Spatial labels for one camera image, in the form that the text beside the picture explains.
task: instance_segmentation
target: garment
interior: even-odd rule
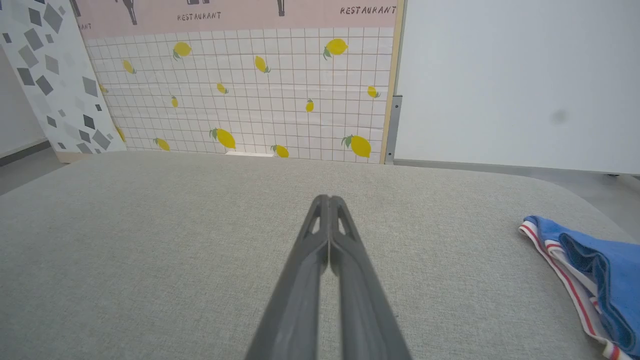
[[[609,359],[640,359],[640,245],[605,241],[531,216],[520,231],[535,244],[576,305],[584,331]]]

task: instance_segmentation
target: gray floor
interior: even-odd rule
[[[53,150],[48,148],[0,167],[0,195],[62,166],[64,164],[61,164]],[[484,165],[434,166],[529,176],[558,184],[587,200],[629,235],[640,240],[640,185],[629,185],[629,181],[637,181],[640,184],[640,180],[633,177],[626,177],[623,181],[619,177],[605,174],[569,170]]]

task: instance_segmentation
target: white wall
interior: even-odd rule
[[[408,0],[396,159],[640,174],[640,1]]]
[[[0,158],[46,140],[15,71],[0,48]]]

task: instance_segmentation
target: dark baseboard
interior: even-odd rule
[[[37,145],[20,150],[19,152],[14,152],[11,155],[7,155],[3,158],[0,158],[0,167],[3,167],[7,164],[13,163],[14,161],[20,160],[22,158],[25,158],[26,156],[35,154],[38,151],[42,151],[50,147],[51,147],[51,144],[45,140]]]

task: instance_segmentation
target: metal strip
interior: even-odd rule
[[[398,136],[398,122],[400,121],[400,109],[402,108],[402,95],[394,95],[391,100],[391,116],[389,117],[389,130],[387,133],[387,153],[385,164],[393,165],[396,155],[396,138]]]

